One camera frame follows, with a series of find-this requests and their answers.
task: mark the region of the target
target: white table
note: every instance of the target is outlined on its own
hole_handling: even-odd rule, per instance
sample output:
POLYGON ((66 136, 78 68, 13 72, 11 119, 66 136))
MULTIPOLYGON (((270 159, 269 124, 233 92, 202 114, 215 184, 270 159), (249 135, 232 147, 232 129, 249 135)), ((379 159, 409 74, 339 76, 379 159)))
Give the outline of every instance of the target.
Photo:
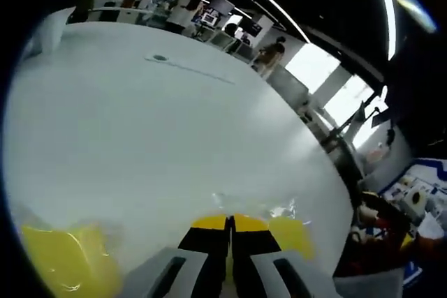
POLYGON ((54 54, 17 70, 3 131, 11 204, 56 228, 118 225, 124 271, 218 211, 213 193, 251 204, 297 195, 329 274, 344 247, 353 210, 314 136, 250 67, 198 41, 69 25, 54 54), (145 59, 154 54, 176 66, 145 59))

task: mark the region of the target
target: man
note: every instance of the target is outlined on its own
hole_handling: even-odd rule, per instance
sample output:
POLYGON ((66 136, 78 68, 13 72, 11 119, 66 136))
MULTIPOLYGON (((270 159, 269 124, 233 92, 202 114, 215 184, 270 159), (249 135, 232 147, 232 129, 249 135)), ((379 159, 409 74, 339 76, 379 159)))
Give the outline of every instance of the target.
POLYGON ((272 70, 286 52, 286 48, 283 44, 285 42, 286 38, 280 36, 277 38, 276 43, 267 45, 262 48, 259 52, 259 55, 254 60, 253 66, 251 67, 260 74, 272 70))

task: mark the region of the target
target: chair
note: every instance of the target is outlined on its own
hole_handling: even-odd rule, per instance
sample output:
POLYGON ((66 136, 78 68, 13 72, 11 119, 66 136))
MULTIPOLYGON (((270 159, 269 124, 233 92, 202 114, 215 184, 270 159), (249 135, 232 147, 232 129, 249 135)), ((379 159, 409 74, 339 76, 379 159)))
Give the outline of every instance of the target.
POLYGON ((253 61, 255 54, 252 47, 250 47, 246 43, 241 43, 234 52, 233 56, 249 64, 251 61, 253 61))
POLYGON ((207 42, 214 35, 214 30, 207 28, 207 27, 202 27, 199 29, 199 31, 202 31, 202 32, 196 38, 196 40, 199 40, 200 42, 207 42))
POLYGON ((225 50, 232 43, 234 43, 235 40, 236 40, 235 38, 232 38, 224 31, 218 31, 216 35, 210 38, 207 44, 212 45, 213 47, 217 47, 220 50, 225 50))

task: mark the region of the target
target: window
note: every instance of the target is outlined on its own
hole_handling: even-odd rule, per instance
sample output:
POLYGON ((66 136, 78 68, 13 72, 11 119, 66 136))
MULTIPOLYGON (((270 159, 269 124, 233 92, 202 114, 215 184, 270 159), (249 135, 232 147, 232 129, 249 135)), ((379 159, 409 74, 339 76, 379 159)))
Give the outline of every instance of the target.
POLYGON ((340 65, 340 61, 321 48, 307 43, 287 64, 286 69, 314 93, 340 65))
MULTIPOLYGON (((347 119, 349 119, 360 107, 362 101, 366 101, 372 94, 373 90, 360 77, 353 76, 346 82, 346 84, 332 97, 331 100, 324 107, 332 118, 334 118, 337 125, 341 126, 347 119)), ((385 104, 386 93, 382 97, 375 97, 372 102, 365 107, 365 116, 368 117, 373 113, 374 108, 379 108, 384 111, 388 108, 385 104)), ((376 130, 372 128, 372 117, 369 118, 360 128, 356 137, 353 140, 355 148, 360 147, 376 130)))
MULTIPOLYGON (((369 104, 366 108, 365 108, 365 114, 368 117, 373 111, 374 108, 378 108, 380 110, 380 112, 383 112, 384 110, 386 110, 388 108, 388 106, 385 104, 385 97, 386 97, 386 93, 382 94, 381 97, 375 97, 371 104, 369 104)), ((369 137, 376 131, 376 129, 379 126, 373 127, 372 128, 372 119, 373 117, 369 118, 360 128, 360 130, 358 131, 356 137, 354 138, 353 141, 353 145, 355 148, 359 148, 362 146, 362 144, 365 143, 366 140, 369 139, 369 137)))
POLYGON ((341 126, 358 110, 362 101, 366 101, 373 94, 373 90, 357 75, 349 78, 348 82, 324 106, 325 110, 341 126))

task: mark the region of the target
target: small hole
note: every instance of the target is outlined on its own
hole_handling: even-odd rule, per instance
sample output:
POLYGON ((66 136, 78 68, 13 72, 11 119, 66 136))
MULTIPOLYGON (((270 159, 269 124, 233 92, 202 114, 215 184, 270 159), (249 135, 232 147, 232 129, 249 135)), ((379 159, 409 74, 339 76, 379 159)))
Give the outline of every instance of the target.
POLYGON ((419 194, 419 192, 416 192, 412 198, 413 204, 417 204, 419 202, 419 200, 420 200, 420 194, 419 194))
POLYGON ((162 55, 154 55, 153 57, 154 57, 157 61, 167 61, 167 60, 168 60, 167 57, 164 57, 164 56, 162 56, 162 55))

